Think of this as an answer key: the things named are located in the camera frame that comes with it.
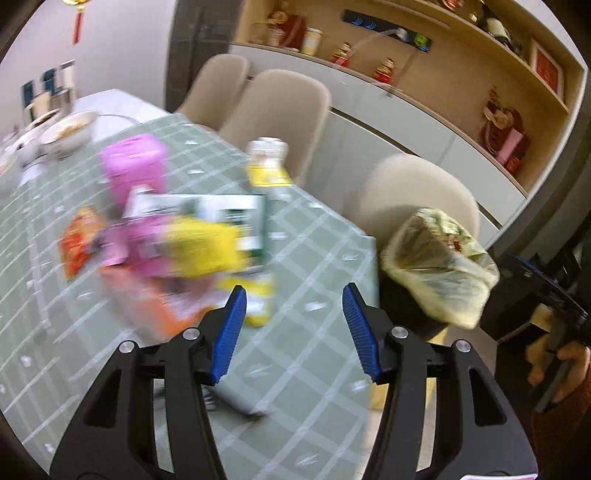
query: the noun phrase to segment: pink box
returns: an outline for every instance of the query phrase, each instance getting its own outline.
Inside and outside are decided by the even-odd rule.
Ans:
[[[507,140],[505,140],[501,150],[497,153],[495,160],[504,166],[517,148],[517,145],[519,145],[519,142],[521,142],[522,138],[523,134],[520,134],[515,128],[512,128],[507,136]]]
[[[139,134],[106,147],[100,153],[103,171],[115,202],[123,211],[132,187],[149,185],[166,192],[166,147],[150,134]]]

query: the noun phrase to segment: cabinet door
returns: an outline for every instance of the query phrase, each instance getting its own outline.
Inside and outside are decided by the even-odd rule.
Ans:
[[[368,83],[353,116],[435,165],[456,136],[421,109]]]
[[[499,229],[482,213],[480,214],[480,232],[478,233],[478,243],[484,248],[489,248],[496,235],[499,233]]]
[[[363,80],[340,70],[277,51],[232,45],[230,53],[241,55],[251,61],[251,76],[256,76],[269,69],[283,69],[302,73],[318,80],[328,88],[332,97],[331,105],[349,115],[353,115],[355,112],[366,85]]]
[[[340,151],[317,198],[342,214],[372,170],[386,157],[401,151],[353,122],[340,122],[344,123]]]
[[[501,225],[525,200],[515,185],[463,138],[455,138],[440,167],[460,180]]]
[[[340,156],[345,129],[350,122],[335,113],[329,113],[320,141],[314,150],[314,157],[308,169],[304,190],[319,198],[326,188],[326,182]]]

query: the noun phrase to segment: yellow bag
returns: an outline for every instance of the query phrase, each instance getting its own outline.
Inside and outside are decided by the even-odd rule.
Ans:
[[[468,231],[440,210],[423,208],[394,234],[382,268],[425,314],[465,329],[478,324],[499,270]]]
[[[164,233],[171,267],[181,278],[244,270],[247,259],[237,249],[239,237],[237,226],[189,216],[173,217]]]

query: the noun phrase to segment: wall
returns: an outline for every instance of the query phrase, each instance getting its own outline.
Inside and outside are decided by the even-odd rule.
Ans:
[[[0,63],[0,132],[22,123],[20,87],[60,63],[76,60],[82,95],[111,88],[164,106],[168,39],[176,0],[98,0],[85,9],[72,45],[76,9],[46,0]]]

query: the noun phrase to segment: bowl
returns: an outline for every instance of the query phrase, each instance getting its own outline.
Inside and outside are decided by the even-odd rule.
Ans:
[[[31,130],[36,129],[41,135],[42,130],[47,130],[52,125],[56,124],[58,120],[61,118],[60,109],[56,108],[55,110],[50,110],[49,112],[41,115],[35,121],[31,122],[27,125],[25,132],[30,132]]]
[[[64,158],[92,140],[92,131],[99,112],[73,113],[49,127],[41,136],[41,148],[49,155]],[[80,127],[72,133],[64,134],[68,128]]]
[[[14,142],[8,149],[9,152],[15,152],[18,162],[21,166],[29,165],[41,154],[39,134],[36,129],[25,133],[21,138]]]
[[[0,198],[9,196],[17,187],[21,178],[16,153],[7,151],[0,154]]]

